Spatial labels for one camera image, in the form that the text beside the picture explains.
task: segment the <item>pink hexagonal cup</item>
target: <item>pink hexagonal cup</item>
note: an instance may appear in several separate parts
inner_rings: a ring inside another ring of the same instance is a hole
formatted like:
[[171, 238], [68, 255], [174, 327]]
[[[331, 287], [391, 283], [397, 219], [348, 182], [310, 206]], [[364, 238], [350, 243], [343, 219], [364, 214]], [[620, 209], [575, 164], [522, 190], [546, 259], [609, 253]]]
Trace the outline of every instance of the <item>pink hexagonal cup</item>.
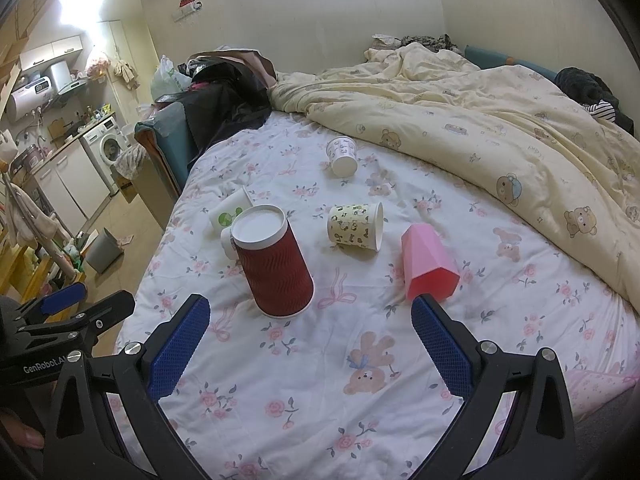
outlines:
[[460, 280], [458, 268], [429, 224], [412, 224], [404, 232], [402, 259], [407, 300], [431, 294], [440, 302], [456, 290]]

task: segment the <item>human hand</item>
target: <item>human hand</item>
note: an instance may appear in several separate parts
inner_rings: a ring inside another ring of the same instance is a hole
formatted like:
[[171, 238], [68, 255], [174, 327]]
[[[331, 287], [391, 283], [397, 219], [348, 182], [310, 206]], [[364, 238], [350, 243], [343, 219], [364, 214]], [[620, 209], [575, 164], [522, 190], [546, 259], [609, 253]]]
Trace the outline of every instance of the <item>human hand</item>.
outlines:
[[15, 413], [0, 408], [0, 422], [18, 446], [31, 449], [44, 447], [44, 437], [33, 428], [23, 424]]

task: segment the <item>striped clothing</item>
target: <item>striped clothing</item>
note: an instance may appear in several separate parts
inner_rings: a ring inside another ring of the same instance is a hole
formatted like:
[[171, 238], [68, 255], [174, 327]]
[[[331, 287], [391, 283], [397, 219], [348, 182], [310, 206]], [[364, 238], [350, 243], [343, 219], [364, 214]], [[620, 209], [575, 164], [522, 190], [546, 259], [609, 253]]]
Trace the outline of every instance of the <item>striped clothing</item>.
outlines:
[[591, 105], [591, 106], [582, 105], [582, 106], [593, 117], [596, 117], [599, 119], [605, 119], [610, 123], [613, 123], [616, 121], [616, 111], [614, 110], [613, 106], [607, 103], [606, 101], [600, 101], [596, 105]]

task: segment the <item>washing machine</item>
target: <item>washing machine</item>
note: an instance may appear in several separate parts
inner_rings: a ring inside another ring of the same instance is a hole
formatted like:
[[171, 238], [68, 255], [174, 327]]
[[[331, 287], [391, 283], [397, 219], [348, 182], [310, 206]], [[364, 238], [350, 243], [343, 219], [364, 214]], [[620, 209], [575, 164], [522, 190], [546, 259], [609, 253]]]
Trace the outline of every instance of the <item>washing machine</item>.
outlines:
[[127, 139], [120, 133], [118, 124], [113, 117], [109, 117], [85, 133], [80, 142], [109, 188], [110, 195], [115, 195], [118, 184], [111, 176], [111, 166], [128, 148]]

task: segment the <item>digital display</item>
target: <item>digital display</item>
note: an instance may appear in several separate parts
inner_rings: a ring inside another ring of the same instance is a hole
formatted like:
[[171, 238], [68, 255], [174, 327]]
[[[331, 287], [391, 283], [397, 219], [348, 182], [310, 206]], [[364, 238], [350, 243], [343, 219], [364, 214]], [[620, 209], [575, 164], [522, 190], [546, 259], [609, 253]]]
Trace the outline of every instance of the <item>digital display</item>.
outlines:
[[42, 83], [38, 83], [36, 85], [36, 94], [39, 94], [40, 92], [42, 92], [43, 90], [46, 90], [47, 88], [49, 88], [49, 83], [47, 81], [43, 81]]

